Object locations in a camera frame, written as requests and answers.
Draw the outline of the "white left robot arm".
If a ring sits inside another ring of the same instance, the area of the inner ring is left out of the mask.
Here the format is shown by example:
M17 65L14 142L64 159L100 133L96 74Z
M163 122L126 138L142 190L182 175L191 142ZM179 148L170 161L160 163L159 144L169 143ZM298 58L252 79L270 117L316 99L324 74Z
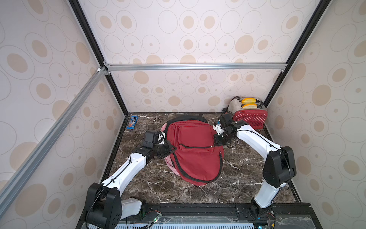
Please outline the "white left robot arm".
M120 220L138 215L143 202L136 198L121 200L124 190L151 159L165 158L176 150L170 141L163 144L140 144L114 174L101 183L91 184L83 209L86 228L92 225L100 229L114 229Z

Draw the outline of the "black backpack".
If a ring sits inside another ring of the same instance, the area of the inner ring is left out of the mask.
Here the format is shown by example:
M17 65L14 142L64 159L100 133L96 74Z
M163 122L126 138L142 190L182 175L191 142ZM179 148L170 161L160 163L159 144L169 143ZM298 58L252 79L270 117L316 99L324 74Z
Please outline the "black backpack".
M180 122L180 121L189 121L189 120L197 120L197 121L201 121L204 123L208 123L208 121L202 115L184 114L184 115L178 116L174 119L167 121L167 124L171 124L174 122Z

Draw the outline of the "red backpack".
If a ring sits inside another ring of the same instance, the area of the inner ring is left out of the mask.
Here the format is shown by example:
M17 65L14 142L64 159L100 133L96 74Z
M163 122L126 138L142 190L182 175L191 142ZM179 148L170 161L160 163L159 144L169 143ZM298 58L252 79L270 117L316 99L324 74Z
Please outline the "red backpack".
M195 186L216 181L224 165L224 148L216 146L216 131L209 123L197 120L167 124L166 140L176 147L170 155L180 177Z

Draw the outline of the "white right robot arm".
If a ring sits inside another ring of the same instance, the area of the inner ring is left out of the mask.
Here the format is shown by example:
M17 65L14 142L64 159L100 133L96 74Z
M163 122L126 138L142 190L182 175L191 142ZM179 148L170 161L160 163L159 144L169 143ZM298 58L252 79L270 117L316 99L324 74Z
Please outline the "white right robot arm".
M282 147L268 140L243 120L226 122L221 117L214 123L213 129L216 131L214 137L218 145L227 145L236 137L247 143L264 159L264 181L259 192L251 200L250 214L254 219L266 217L280 189L296 176L292 148Z

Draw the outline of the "pink backpack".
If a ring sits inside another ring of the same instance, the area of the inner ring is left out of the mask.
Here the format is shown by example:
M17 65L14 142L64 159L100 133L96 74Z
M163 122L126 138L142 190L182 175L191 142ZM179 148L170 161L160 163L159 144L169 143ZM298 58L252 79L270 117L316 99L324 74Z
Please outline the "pink backpack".
M163 132L166 129L167 123L164 123L164 125L161 127L161 131ZM167 166L170 168L170 170L176 174L177 176L180 176L180 174L178 173L178 171L175 169L175 167L173 166L173 162L170 158L170 156L167 156L164 158Z

